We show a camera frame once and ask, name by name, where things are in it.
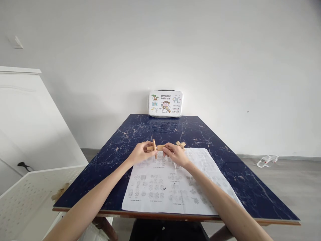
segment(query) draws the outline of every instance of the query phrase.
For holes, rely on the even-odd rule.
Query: marble tabletop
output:
[[[137,143],[152,139],[157,145],[184,141],[186,148],[206,148],[253,218],[300,220],[197,116],[154,118],[146,114],[129,115],[54,207],[71,208],[111,174]],[[121,211],[131,170],[116,184],[101,210]]]

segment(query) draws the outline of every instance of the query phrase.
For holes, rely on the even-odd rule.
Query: forearm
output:
[[[95,218],[116,183],[131,166],[131,162],[124,161],[113,173],[88,192],[50,231],[44,241],[77,240]]]
[[[200,184],[222,221],[237,240],[272,240],[245,209],[208,179],[193,163],[189,163],[185,168]]]

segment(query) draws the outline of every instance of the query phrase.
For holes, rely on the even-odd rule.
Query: baseboard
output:
[[[81,148],[86,155],[96,155],[100,149]],[[239,158],[261,159],[266,155],[236,154]],[[321,161],[321,157],[279,156],[279,160]]]
[[[239,158],[261,159],[266,155],[237,154]],[[321,161],[321,157],[279,156],[278,160]]]

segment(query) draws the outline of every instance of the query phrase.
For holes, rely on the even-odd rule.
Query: person's right hand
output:
[[[165,147],[163,147],[163,156],[166,154],[172,159],[173,162],[182,166],[183,168],[185,168],[186,165],[191,162],[180,146],[169,142],[165,144]]]

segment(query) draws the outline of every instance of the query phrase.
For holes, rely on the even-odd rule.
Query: palm tree illustration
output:
[[[154,95],[154,94],[152,94],[151,96],[154,97],[154,100],[157,100],[157,99],[158,99],[158,96],[156,96],[156,95]]]

